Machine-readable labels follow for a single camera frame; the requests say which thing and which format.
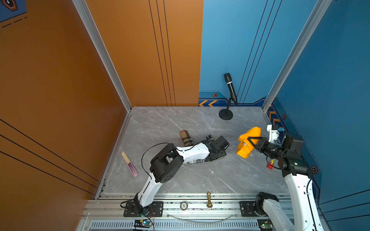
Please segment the orange fluffy cloth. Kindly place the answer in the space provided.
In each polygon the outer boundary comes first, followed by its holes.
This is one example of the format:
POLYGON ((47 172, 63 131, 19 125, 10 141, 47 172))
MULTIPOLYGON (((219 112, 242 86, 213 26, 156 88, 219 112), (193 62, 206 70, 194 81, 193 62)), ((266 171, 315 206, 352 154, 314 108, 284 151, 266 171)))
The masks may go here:
POLYGON ((245 134, 240 135, 238 138, 239 145, 236 150, 236 154, 244 159, 247 159, 251 152, 253 151, 254 147, 249 143, 247 140, 248 137, 260 137, 261 136, 261 128, 254 127, 247 131, 245 134))

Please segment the newspaper print eyeglass case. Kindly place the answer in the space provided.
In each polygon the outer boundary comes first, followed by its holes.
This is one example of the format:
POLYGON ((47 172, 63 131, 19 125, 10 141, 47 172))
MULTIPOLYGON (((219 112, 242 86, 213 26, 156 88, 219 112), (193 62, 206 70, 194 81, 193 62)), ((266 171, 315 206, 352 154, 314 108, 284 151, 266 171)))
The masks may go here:
POLYGON ((204 163, 204 162, 206 162, 205 158, 197 158, 197 159, 188 158, 188 159, 184 160, 183 165, 201 164, 201 163, 204 163))

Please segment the plaid eyeglass case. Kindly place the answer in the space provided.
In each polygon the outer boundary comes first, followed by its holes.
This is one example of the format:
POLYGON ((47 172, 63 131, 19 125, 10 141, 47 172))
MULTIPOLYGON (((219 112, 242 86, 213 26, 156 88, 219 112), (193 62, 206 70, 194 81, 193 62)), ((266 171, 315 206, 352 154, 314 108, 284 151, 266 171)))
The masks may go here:
POLYGON ((194 142, 193 142, 192 138, 190 137, 188 131, 186 131, 186 130, 181 131, 180 136, 182 138, 182 141, 183 141, 185 147, 194 146, 194 142))

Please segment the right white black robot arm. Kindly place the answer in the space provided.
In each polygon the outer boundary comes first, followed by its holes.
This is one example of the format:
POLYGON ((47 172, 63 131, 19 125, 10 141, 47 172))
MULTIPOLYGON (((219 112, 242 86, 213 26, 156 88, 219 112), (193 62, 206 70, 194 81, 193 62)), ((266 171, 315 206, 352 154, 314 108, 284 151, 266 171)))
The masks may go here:
POLYGON ((286 134, 281 145, 269 142, 266 137, 249 137, 248 141, 260 153, 278 161, 278 168, 289 188, 294 220, 288 218, 278 198, 270 193, 257 195, 255 212, 268 216, 277 231, 322 231, 324 228, 314 198, 313 172, 301 158, 303 139, 299 135, 286 134))

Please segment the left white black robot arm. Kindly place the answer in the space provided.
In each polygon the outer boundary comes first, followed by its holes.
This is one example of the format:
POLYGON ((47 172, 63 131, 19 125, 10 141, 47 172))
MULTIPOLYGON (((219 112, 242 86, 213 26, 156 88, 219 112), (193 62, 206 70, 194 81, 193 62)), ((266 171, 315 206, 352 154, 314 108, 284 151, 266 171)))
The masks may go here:
POLYGON ((164 143, 165 147, 150 161, 148 179, 140 192, 134 197, 134 208, 139 214, 146 214, 154 202, 160 187, 171 180, 184 164, 212 162, 226 156, 229 142, 220 136, 205 140, 189 147, 176 147, 173 143, 164 143))

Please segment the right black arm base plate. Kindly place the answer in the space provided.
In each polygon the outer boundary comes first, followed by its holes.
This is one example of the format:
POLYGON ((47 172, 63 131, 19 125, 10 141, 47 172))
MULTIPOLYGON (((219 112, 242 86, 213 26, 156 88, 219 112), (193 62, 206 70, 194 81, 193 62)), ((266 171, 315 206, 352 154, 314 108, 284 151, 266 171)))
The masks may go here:
POLYGON ((267 217, 267 214, 263 210, 263 203, 264 202, 273 202, 274 205, 279 205, 277 201, 269 201, 264 200, 261 203, 258 203, 258 205, 255 205, 255 202, 252 201, 240 201, 240 212, 242 217, 267 217))

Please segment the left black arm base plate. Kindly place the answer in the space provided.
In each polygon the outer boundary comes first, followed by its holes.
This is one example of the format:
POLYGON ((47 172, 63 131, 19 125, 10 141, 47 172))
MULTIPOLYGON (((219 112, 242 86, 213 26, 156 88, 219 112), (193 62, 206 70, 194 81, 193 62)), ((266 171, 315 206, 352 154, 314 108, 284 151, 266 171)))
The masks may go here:
POLYGON ((151 205, 141 208, 135 205, 134 201, 129 201, 124 205, 124 217, 162 217, 163 215, 162 201, 154 201, 151 205))

